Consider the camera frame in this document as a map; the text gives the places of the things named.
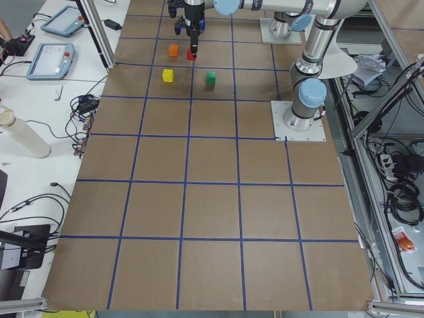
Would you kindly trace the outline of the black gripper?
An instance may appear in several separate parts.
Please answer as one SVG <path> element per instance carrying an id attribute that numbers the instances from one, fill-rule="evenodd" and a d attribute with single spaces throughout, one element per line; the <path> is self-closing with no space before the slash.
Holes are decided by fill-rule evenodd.
<path id="1" fill-rule="evenodd" d="M 168 14 L 171 18 L 175 18 L 178 9 L 182 6 L 181 0 L 167 0 Z M 174 32 L 176 35 L 180 35 L 182 30 L 185 28 L 185 19 L 180 16 L 174 23 Z"/>
<path id="2" fill-rule="evenodd" d="M 187 26 L 190 28 L 190 51 L 194 58 L 197 58 L 201 21 L 205 18 L 204 0 L 184 0 L 184 17 Z"/>

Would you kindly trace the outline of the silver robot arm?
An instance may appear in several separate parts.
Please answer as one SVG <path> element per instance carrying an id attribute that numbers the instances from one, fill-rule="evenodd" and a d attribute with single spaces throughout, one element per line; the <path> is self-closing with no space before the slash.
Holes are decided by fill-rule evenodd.
<path id="1" fill-rule="evenodd" d="M 176 17 L 178 8 L 183 8 L 185 12 L 174 24 L 175 33 L 179 35 L 185 29 L 192 40 L 197 38 L 205 28 L 206 1 L 167 1 L 167 4 L 171 18 Z M 302 32 L 311 22 L 313 4 L 313 1 L 304 1 L 303 9 L 298 13 L 275 11 L 268 32 L 278 37 L 287 37 L 291 31 Z M 211 4 L 224 16 L 233 15 L 243 5 L 244 1 L 212 1 Z"/>
<path id="2" fill-rule="evenodd" d="M 303 86 L 312 83 L 314 88 L 326 88 L 318 79 L 325 54 L 343 19 L 359 12 L 365 4 L 365 1 L 168 1 L 168 12 L 174 18 L 177 9 L 184 10 L 183 22 L 176 25 L 176 32 L 186 29 L 193 56 L 197 56 L 200 21 L 205 18 L 207 9 L 214 8 L 221 15 L 233 15 L 239 9 L 315 15 L 303 53 L 290 70 L 295 98 L 288 114 L 297 120 L 308 121 L 314 118 L 325 98 L 314 103 L 310 97 L 302 97 Z"/>

